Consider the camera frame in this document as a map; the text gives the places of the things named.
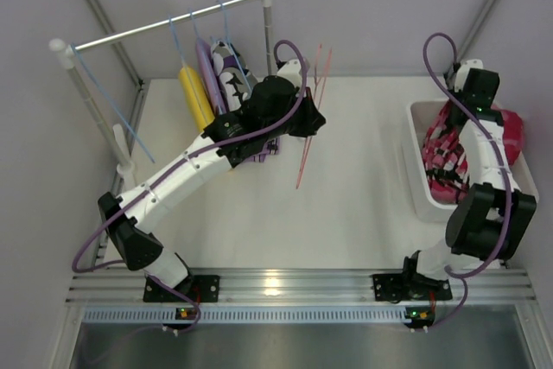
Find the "pink wire hanger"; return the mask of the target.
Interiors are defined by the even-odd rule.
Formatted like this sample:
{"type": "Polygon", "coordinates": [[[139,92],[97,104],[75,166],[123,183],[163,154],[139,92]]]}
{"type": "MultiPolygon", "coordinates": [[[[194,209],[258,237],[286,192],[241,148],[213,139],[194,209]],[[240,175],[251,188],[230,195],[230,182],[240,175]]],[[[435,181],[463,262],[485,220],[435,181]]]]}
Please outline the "pink wire hanger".
{"type": "MultiPolygon", "coordinates": [[[[322,51],[323,51],[323,44],[320,43],[316,54],[315,54],[315,65],[313,70],[313,83],[314,83],[314,91],[310,94],[310,104],[312,107],[310,108],[310,121],[312,121],[312,127],[320,128],[322,126],[321,121],[321,102],[322,98],[324,96],[324,92],[327,85],[327,78],[329,75],[329,70],[331,67],[331,61],[333,56],[333,50],[330,48],[327,53],[327,58],[325,59],[325,62],[321,64],[321,57],[322,57],[322,51]]],[[[296,190],[298,190],[302,183],[302,178],[305,170],[305,166],[308,160],[308,153],[310,151],[310,146],[312,143],[312,136],[308,136],[303,145],[303,151],[302,151],[302,158],[300,161],[300,166],[298,169],[298,175],[296,178],[296,190]]]]}

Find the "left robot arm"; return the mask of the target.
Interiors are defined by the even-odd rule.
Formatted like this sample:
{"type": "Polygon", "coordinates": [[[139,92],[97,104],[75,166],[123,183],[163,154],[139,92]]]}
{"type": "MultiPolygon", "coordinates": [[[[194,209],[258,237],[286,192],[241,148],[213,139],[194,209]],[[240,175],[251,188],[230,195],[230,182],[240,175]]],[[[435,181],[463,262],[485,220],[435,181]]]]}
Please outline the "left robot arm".
{"type": "Polygon", "coordinates": [[[158,223],[215,176],[260,153],[281,136],[311,137],[326,123],[309,92],[268,76],[237,110],[217,116],[171,164],[119,196],[98,200],[106,231],[129,270],[141,270],[166,290],[186,293],[191,271],[154,235],[158,223]]]}

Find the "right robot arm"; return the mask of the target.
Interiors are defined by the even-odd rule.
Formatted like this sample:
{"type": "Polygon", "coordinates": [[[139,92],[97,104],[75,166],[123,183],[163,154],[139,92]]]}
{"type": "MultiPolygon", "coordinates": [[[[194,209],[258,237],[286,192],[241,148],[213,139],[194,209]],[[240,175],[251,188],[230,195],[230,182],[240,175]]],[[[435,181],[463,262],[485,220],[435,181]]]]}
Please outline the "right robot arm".
{"type": "Polygon", "coordinates": [[[520,154],[522,123],[493,105],[499,75],[481,60],[458,65],[448,101],[423,140],[404,151],[416,214],[443,220],[445,236],[404,260],[407,298],[451,299],[448,278],[513,256],[537,208],[511,167],[520,154]]]}

